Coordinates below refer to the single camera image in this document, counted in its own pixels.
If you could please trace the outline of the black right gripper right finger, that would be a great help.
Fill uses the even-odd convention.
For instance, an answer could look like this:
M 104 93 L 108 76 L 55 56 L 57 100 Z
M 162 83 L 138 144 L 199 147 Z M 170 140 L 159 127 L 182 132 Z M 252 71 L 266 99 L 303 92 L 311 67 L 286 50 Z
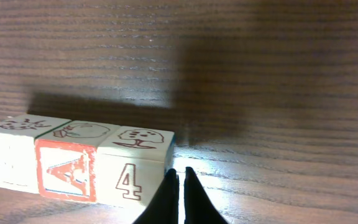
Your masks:
M 186 167 L 184 205 L 185 224 L 227 224 L 211 203 L 191 167 Z

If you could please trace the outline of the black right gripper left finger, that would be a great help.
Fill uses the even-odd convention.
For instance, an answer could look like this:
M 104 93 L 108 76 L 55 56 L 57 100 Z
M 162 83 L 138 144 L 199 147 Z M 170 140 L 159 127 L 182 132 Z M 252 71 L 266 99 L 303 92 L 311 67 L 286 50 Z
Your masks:
M 146 209 L 133 224 L 177 224 L 179 178 L 169 169 Z

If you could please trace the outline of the white block number 4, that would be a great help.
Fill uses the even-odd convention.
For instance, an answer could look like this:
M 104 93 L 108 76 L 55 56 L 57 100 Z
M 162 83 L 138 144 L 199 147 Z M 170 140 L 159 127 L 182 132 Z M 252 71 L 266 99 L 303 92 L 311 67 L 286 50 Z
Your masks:
M 120 207 L 146 207 L 172 167 L 175 133 L 121 126 L 95 157 L 96 201 Z

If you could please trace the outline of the red block letter A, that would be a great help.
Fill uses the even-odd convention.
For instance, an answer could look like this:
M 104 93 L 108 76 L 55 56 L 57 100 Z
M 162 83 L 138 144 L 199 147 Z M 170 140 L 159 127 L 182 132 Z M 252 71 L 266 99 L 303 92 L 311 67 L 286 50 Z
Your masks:
M 118 125 L 71 121 L 35 141 L 37 181 L 43 197 L 95 203 L 98 146 Z

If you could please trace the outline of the white block letter M ladybug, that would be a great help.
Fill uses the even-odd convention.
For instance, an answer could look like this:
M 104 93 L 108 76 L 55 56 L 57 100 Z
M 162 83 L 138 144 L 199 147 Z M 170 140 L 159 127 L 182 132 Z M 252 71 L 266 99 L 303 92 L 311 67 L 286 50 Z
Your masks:
M 0 188 L 37 194 L 35 140 L 69 119 L 23 114 L 0 122 Z

